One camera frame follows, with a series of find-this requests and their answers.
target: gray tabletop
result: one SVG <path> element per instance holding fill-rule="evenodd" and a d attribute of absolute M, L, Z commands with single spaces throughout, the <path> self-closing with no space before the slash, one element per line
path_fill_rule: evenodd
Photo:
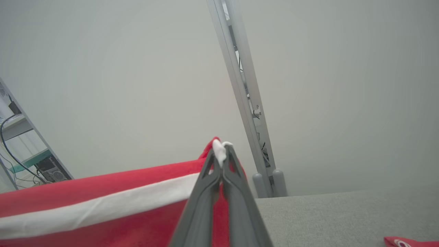
<path fill-rule="evenodd" d="M 378 246 L 385 236 L 439 241 L 439 186 L 256 199 L 283 246 Z"/>

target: red fabric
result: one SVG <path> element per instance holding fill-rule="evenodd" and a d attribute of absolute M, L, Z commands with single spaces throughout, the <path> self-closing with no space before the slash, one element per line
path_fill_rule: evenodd
<path fill-rule="evenodd" d="M 387 247 L 439 247 L 439 241 L 418 242 L 401 237 L 385 237 L 384 242 Z"/>
<path fill-rule="evenodd" d="M 58 182 L 0 194 L 0 217 L 68 206 L 200 172 L 212 147 L 212 141 L 198 160 Z M 0 240 L 0 247 L 163 247 L 168 245 L 185 204 L 186 200 L 72 231 L 24 239 Z M 228 205 L 223 197 L 222 186 L 213 210 L 212 246 L 229 246 Z"/>

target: red cloth with white logo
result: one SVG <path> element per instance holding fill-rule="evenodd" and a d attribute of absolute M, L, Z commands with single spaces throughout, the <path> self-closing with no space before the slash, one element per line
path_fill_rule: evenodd
<path fill-rule="evenodd" d="M 401 237 L 385 237 L 387 247 L 439 247 L 439 242 L 418 242 Z"/>
<path fill-rule="evenodd" d="M 205 158 L 0 195 L 0 246 L 167 246 Z M 229 246 L 222 188 L 212 246 Z"/>

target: gray cylinder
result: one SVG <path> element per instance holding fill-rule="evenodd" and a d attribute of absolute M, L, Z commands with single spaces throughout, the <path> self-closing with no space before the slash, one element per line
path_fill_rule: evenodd
<path fill-rule="evenodd" d="M 264 186 L 264 179 L 260 173 L 253 175 L 253 183 L 255 183 L 256 192 L 258 193 L 258 198 L 267 198 L 267 191 Z"/>
<path fill-rule="evenodd" d="M 287 186 L 285 185 L 284 172 L 281 170 L 273 171 L 273 180 L 274 187 L 276 188 L 276 192 L 278 197 L 288 196 L 287 194 Z"/>

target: gray fabric surface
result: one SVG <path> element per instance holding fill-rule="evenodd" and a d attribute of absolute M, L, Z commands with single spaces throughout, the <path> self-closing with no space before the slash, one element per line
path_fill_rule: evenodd
<path fill-rule="evenodd" d="M 439 186 L 256 199 L 276 247 L 378 246 L 385 236 L 439 241 Z"/>

